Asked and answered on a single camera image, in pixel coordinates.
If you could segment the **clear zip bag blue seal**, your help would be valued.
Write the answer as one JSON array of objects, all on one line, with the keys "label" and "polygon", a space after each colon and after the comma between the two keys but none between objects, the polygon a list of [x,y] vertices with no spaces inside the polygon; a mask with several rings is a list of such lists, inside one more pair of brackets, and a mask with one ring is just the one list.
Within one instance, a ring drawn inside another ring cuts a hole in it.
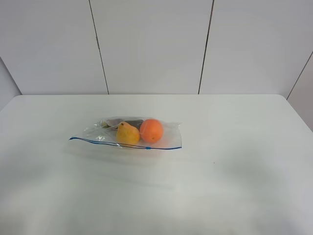
[{"label": "clear zip bag blue seal", "polygon": [[109,117],[100,120],[91,127],[86,128],[81,134],[71,137],[71,140],[86,141],[92,144],[116,146],[119,148],[133,148],[133,149],[157,149],[157,150],[174,150],[182,148],[181,134],[179,124],[167,123],[160,121],[163,125],[163,136],[156,143],[145,142],[141,137],[136,145],[128,145],[119,143],[116,140],[115,126],[109,127],[105,121],[111,118],[125,118],[125,119],[153,119],[151,117]]}]

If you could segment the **orange fruit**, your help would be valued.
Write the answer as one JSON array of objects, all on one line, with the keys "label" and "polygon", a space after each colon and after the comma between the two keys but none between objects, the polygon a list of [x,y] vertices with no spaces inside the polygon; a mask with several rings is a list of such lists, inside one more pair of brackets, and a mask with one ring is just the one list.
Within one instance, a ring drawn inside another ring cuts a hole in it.
[{"label": "orange fruit", "polygon": [[139,133],[141,138],[148,143],[156,143],[163,136],[163,125],[157,119],[147,119],[143,121]]}]

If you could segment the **yellow pear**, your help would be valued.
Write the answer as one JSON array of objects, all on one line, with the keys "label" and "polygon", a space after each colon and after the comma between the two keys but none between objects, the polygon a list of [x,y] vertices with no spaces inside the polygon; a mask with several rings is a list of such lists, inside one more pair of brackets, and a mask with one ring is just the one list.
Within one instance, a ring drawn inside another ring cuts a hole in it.
[{"label": "yellow pear", "polygon": [[117,127],[116,140],[122,144],[136,145],[140,140],[139,130],[123,121]]}]

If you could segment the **dark purple eggplant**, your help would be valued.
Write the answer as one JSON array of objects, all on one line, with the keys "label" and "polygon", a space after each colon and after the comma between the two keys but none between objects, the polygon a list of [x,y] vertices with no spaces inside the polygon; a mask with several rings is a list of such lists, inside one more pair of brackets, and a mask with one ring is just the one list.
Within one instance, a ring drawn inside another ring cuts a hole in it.
[{"label": "dark purple eggplant", "polygon": [[142,119],[125,119],[125,118],[111,118],[105,121],[105,123],[109,126],[115,126],[115,129],[117,129],[117,126],[121,123],[121,122],[126,122],[129,125],[137,128],[138,130],[140,130],[140,127],[142,125],[142,123],[144,122],[144,120]]}]

